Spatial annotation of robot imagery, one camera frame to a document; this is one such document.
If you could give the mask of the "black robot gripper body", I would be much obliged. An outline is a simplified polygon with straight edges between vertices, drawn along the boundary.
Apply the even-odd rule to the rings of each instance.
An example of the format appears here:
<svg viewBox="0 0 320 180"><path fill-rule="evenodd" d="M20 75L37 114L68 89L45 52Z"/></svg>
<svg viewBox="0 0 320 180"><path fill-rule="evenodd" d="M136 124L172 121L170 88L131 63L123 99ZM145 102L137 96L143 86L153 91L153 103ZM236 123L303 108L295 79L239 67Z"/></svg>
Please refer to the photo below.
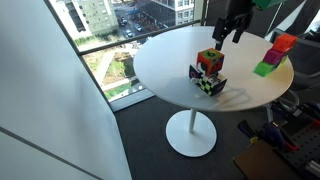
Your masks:
<svg viewBox="0 0 320 180"><path fill-rule="evenodd" d="M253 17L253 6L252 0L228 0L224 30L246 30Z"/></svg>

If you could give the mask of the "robot arm with green cover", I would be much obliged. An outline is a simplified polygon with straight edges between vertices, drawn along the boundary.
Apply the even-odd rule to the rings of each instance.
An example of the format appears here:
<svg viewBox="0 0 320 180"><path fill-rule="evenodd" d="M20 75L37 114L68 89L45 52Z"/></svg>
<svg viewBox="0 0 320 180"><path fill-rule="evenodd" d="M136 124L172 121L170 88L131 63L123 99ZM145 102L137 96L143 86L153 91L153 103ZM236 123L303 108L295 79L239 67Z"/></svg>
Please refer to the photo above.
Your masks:
<svg viewBox="0 0 320 180"><path fill-rule="evenodd" d="M219 18L215 24L212 38L215 40L215 48L221 50L226 37L235 31L232 41L238 43L243 32L250 26L254 15L253 8L265 10L279 5L286 0L228 0L227 15Z"/></svg>

